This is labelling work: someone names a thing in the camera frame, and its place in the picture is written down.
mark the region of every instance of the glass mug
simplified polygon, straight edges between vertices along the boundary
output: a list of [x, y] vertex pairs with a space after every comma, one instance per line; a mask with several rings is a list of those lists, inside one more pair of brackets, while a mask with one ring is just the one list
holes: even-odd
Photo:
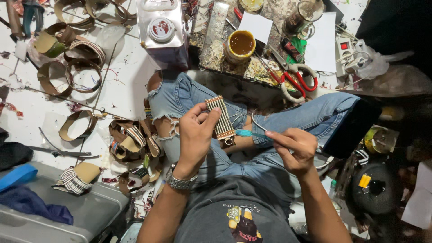
[[282, 31], [288, 36], [297, 36], [307, 40], [315, 33], [313, 22], [324, 13], [322, 0], [299, 0], [297, 7], [288, 15], [282, 24]]

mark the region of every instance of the ripped jeans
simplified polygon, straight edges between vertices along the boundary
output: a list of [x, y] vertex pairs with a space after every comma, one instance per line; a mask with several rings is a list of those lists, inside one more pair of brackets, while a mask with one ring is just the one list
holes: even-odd
[[[180, 118], [197, 103], [217, 96], [185, 73], [163, 71], [162, 80], [159, 88], [149, 93], [153, 122], [162, 117]], [[269, 131], [283, 132], [288, 128], [306, 130], [317, 137], [319, 145], [324, 146], [346, 111], [357, 99], [359, 97], [347, 93], [331, 93], [269, 116], [254, 115], [254, 119]], [[246, 106], [229, 100], [224, 101], [232, 126], [234, 129], [241, 129], [247, 119]], [[177, 123], [172, 122], [173, 129], [169, 137], [160, 138], [171, 163], [178, 161], [180, 157], [180, 139], [175, 130]], [[264, 130], [254, 123], [252, 132], [264, 134]], [[238, 164], [232, 163], [219, 142], [212, 139], [207, 158], [200, 167], [197, 184], [218, 176], [245, 175], [254, 178], [276, 194], [282, 207], [289, 207], [293, 200], [301, 195], [298, 179], [285, 170], [283, 161], [271, 141], [255, 136], [253, 140], [256, 148], [268, 149], [247, 164]], [[326, 157], [316, 154], [314, 165], [320, 166], [326, 161]]]

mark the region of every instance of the wristwatch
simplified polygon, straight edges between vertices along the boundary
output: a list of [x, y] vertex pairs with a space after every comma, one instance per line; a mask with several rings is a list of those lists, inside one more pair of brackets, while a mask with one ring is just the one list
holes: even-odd
[[172, 172], [174, 171], [176, 166], [177, 166], [177, 162], [173, 163], [169, 168], [168, 172], [166, 173], [166, 178], [167, 178], [166, 183], [168, 183], [170, 187], [177, 190], [192, 189], [192, 186], [195, 184], [195, 181], [197, 180], [198, 173], [189, 180], [179, 180], [172, 175]]

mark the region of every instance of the white paper sheet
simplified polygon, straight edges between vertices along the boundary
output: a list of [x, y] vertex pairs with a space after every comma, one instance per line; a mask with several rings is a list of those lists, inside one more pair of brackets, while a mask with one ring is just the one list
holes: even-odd
[[422, 229], [429, 229], [432, 218], [432, 169], [419, 164], [416, 188], [402, 214], [402, 220]]
[[238, 29], [249, 31], [254, 35], [255, 39], [267, 44], [272, 24], [272, 20], [266, 19], [261, 15], [252, 14], [245, 11]]
[[324, 13], [314, 22], [315, 34], [307, 40], [305, 64], [315, 71], [336, 72], [335, 21], [336, 13]]

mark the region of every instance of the hand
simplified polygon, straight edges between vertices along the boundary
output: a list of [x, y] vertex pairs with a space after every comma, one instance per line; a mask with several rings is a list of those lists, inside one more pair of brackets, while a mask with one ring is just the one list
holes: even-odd
[[283, 160], [286, 170], [297, 177], [314, 169], [314, 155], [318, 146], [317, 138], [298, 128], [288, 128], [283, 133], [266, 131], [273, 139], [273, 146]]
[[177, 179], [192, 178], [209, 152], [213, 129], [222, 110], [216, 107], [210, 113], [201, 113], [206, 110], [206, 104], [199, 103], [180, 118], [180, 159], [173, 172]]

